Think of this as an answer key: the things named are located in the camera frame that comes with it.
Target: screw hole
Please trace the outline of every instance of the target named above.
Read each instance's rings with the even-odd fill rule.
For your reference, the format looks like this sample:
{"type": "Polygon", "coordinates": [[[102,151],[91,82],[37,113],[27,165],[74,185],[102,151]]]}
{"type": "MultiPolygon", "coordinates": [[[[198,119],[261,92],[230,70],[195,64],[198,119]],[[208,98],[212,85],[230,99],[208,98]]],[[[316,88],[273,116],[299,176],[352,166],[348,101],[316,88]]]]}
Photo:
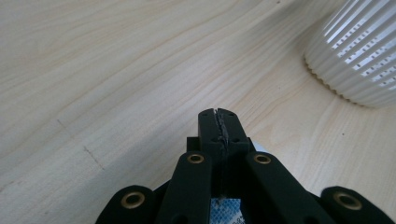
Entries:
{"type": "Polygon", "coordinates": [[[199,154],[192,154],[192,155],[190,155],[188,158],[187,158],[187,160],[190,162],[190,163],[201,163],[201,162],[203,162],[204,161],[204,157],[203,156],[201,156],[201,155],[199,155],[199,154]]]}
{"type": "Polygon", "coordinates": [[[261,163],[261,164],[268,164],[271,162],[271,158],[264,156],[264,155],[256,155],[256,156],[254,156],[254,161],[261,163]]]}
{"type": "Polygon", "coordinates": [[[134,191],[125,194],[121,199],[121,205],[127,209],[136,208],[145,201],[145,195],[141,192],[134,191]]]}

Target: white ribbed cup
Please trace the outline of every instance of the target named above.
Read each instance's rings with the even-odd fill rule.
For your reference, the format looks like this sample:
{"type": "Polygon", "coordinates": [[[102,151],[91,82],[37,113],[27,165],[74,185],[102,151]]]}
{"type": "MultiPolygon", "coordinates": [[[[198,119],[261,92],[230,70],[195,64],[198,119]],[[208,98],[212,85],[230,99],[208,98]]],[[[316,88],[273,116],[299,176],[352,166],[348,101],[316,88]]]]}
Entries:
{"type": "Polygon", "coordinates": [[[314,34],[305,60],[354,103],[396,104],[396,0],[347,1],[314,34]]]}

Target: light wooden surface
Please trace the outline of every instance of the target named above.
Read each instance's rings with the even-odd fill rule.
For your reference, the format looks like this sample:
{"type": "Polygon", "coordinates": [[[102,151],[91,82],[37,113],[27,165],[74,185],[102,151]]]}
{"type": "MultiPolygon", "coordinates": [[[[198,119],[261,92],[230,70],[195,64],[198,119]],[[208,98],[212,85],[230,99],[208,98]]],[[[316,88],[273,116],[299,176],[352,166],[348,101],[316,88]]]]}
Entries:
{"type": "Polygon", "coordinates": [[[304,65],[342,1],[2,1],[0,222],[94,223],[167,180],[197,115],[235,112],[308,190],[396,219],[396,107],[334,95],[304,65]]]}

